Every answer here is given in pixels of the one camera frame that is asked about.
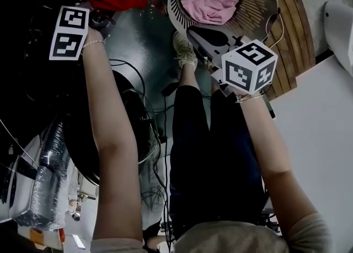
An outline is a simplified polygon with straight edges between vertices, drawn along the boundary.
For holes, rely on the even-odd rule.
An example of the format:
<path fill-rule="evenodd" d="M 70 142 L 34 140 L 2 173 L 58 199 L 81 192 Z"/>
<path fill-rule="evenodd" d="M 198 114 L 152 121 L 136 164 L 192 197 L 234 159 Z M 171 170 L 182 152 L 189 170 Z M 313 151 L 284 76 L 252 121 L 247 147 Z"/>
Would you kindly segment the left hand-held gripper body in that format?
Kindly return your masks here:
<path fill-rule="evenodd" d="M 50 61 L 77 61 L 84 47 L 88 28 L 107 38 L 115 26 L 108 15 L 85 7 L 62 6 L 50 47 Z"/>

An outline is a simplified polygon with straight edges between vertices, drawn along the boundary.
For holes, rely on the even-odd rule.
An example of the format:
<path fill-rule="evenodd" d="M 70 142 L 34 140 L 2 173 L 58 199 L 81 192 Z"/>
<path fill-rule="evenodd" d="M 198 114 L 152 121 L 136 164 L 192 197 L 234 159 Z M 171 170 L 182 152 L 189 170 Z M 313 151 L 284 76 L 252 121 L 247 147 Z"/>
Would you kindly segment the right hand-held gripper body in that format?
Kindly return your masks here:
<path fill-rule="evenodd" d="M 221 89 L 233 87 L 253 95 L 272 82 L 277 54 L 259 40 L 240 41 L 224 35 L 213 45 L 211 76 Z"/>

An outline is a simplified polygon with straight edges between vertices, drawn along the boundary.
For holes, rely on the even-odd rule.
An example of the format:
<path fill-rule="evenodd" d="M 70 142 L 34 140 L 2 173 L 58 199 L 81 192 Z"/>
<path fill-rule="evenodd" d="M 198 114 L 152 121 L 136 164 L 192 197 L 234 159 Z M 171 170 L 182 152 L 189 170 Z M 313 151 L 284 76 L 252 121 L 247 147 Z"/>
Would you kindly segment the round slatted laundry basket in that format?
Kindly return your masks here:
<path fill-rule="evenodd" d="M 277 0 L 239 0 L 237 9 L 224 24 L 236 36 L 264 41 L 271 30 L 270 18 L 278 13 Z M 167 13 L 178 32 L 186 35 L 188 27 L 198 25 L 181 5 L 181 0 L 168 0 Z"/>

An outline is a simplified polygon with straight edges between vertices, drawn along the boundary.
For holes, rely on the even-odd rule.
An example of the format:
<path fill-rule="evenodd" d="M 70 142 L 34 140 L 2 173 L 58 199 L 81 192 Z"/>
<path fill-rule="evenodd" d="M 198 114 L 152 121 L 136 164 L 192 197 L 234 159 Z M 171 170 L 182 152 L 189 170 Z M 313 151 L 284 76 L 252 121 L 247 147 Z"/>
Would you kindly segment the dark grey washing machine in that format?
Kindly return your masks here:
<path fill-rule="evenodd" d="M 57 113 L 77 61 L 49 59 L 60 8 L 76 0 L 0 0 L 0 153 L 25 146 Z"/>

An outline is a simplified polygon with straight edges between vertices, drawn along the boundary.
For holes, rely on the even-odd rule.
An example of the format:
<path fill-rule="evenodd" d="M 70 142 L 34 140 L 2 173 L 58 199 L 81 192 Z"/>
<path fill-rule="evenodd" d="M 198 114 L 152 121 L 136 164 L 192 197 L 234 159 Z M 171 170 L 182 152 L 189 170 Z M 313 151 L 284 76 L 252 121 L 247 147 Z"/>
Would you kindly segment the person's right forearm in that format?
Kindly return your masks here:
<path fill-rule="evenodd" d="M 240 103 L 253 142 L 264 184 L 283 236 L 317 210 L 299 185 L 291 157 L 261 95 Z"/>

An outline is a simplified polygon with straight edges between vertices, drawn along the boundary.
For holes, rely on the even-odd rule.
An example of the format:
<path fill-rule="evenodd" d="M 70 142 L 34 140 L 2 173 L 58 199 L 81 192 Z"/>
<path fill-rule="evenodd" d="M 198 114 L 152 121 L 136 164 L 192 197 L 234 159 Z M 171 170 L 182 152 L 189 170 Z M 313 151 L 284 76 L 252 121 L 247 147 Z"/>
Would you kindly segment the person's right beige shoe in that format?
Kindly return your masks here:
<path fill-rule="evenodd" d="M 204 57 L 204 65 L 206 66 L 206 68 L 210 74 L 212 74 L 213 72 L 215 72 L 219 69 L 207 57 Z"/>

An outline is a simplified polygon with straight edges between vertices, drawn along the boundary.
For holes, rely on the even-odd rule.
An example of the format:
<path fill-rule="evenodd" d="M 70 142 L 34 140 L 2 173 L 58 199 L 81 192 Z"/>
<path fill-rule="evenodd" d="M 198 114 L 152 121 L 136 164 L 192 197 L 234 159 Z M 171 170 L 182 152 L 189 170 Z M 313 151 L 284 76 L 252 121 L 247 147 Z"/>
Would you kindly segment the person's beige shoe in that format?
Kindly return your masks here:
<path fill-rule="evenodd" d="M 178 31 L 175 31 L 173 34 L 173 47 L 180 68 L 183 68 L 186 64 L 190 64 L 193 66 L 194 70 L 196 70 L 198 61 L 194 47 L 192 43 Z"/>
<path fill-rule="evenodd" d="M 212 74 L 213 72 L 215 72 L 219 69 L 207 57 L 204 57 L 204 65 L 206 66 L 206 68 L 210 74 Z"/>

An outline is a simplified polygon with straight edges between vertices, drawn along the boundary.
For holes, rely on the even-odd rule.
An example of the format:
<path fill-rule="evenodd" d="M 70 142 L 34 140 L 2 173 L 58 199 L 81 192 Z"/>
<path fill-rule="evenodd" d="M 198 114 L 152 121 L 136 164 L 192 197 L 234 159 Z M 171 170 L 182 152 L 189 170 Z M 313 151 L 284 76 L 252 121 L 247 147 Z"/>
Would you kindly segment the person's left beige shoe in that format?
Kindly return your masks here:
<path fill-rule="evenodd" d="M 194 47 L 192 43 L 178 31 L 175 31 L 173 34 L 173 47 L 180 68 L 183 68 L 186 64 L 190 64 L 193 66 L 194 70 L 196 70 L 198 61 Z"/>

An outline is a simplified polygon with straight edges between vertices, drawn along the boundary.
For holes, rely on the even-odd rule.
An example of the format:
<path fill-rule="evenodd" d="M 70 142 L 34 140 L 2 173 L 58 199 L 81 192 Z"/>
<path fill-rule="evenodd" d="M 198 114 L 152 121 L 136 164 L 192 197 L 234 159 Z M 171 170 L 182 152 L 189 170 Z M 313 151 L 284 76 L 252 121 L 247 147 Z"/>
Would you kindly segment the thin metal bangle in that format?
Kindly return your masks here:
<path fill-rule="evenodd" d="M 236 100 L 236 103 L 243 103 L 245 101 L 248 101 L 248 100 L 252 100 L 252 99 L 257 99 L 257 98 L 262 98 L 263 95 L 260 93 L 260 94 L 255 94 L 255 95 L 237 95 L 237 100 Z"/>

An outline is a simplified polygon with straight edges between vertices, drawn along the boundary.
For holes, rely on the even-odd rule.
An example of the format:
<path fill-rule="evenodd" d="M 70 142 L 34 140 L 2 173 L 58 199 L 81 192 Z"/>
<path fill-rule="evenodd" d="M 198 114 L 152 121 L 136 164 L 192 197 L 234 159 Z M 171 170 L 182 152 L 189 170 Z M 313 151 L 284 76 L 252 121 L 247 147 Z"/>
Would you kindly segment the curved wooden platform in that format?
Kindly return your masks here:
<path fill-rule="evenodd" d="M 266 96 L 274 100 L 297 87 L 296 78 L 315 66 L 314 45 L 302 0 L 279 0 L 281 16 L 274 22 L 266 45 L 278 54 L 272 85 Z"/>

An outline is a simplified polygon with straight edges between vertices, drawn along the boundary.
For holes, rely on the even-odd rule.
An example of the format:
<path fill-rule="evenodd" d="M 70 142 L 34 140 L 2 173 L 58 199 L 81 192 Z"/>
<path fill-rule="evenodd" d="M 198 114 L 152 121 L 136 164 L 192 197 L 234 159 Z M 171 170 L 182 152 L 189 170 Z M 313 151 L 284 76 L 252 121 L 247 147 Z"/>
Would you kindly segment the person's right leg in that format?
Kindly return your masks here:
<path fill-rule="evenodd" d="M 249 130 L 235 96 L 225 96 L 212 85 L 210 133 L 217 178 L 216 194 L 221 220 L 255 224 L 265 204 L 259 164 Z"/>

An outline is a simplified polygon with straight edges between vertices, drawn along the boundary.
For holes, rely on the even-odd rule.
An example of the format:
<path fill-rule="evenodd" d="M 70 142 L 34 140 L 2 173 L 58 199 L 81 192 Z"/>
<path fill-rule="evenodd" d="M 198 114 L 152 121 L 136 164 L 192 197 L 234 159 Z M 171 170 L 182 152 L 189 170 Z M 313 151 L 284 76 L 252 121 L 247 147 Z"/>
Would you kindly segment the person's leg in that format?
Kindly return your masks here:
<path fill-rule="evenodd" d="M 174 101 L 169 213 L 176 238 L 206 215 L 202 209 L 207 198 L 204 143 L 209 129 L 194 69 L 190 62 L 183 65 Z"/>
<path fill-rule="evenodd" d="M 259 164 L 249 130 L 235 96 L 225 96 L 212 85 L 210 133 L 217 178 L 216 194 L 221 220 L 255 224 L 265 204 Z"/>

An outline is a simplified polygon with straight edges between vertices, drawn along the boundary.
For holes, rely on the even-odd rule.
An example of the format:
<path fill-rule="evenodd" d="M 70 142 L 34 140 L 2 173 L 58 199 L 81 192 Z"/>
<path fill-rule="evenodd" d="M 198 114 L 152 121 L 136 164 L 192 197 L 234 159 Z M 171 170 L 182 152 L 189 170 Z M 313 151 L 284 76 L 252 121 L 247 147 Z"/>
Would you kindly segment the person's left leg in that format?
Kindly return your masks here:
<path fill-rule="evenodd" d="M 190 62 L 183 65 L 174 101 L 169 213 L 176 238 L 206 215 L 202 209 L 207 198 L 204 143 L 209 129 L 194 69 Z"/>

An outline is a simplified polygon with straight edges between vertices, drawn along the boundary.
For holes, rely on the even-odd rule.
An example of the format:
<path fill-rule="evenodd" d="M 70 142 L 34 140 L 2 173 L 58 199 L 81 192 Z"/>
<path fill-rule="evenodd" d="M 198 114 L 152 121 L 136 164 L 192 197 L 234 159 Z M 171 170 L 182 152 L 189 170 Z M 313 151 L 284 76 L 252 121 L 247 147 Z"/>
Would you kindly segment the white plastic device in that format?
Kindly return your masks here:
<path fill-rule="evenodd" d="M 353 8 L 327 1 L 324 5 L 324 35 L 335 57 L 353 77 Z"/>

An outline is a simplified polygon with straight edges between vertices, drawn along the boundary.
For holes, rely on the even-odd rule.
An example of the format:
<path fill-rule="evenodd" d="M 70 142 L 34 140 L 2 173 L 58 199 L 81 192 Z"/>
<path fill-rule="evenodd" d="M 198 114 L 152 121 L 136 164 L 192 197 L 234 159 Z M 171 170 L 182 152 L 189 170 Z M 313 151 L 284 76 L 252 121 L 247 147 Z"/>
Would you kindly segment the person's beige shirt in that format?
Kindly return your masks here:
<path fill-rule="evenodd" d="M 183 234 L 170 253 L 334 253 L 334 249 L 326 222 L 320 214 L 311 214 L 285 238 L 250 223 L 201 223 Z"/>

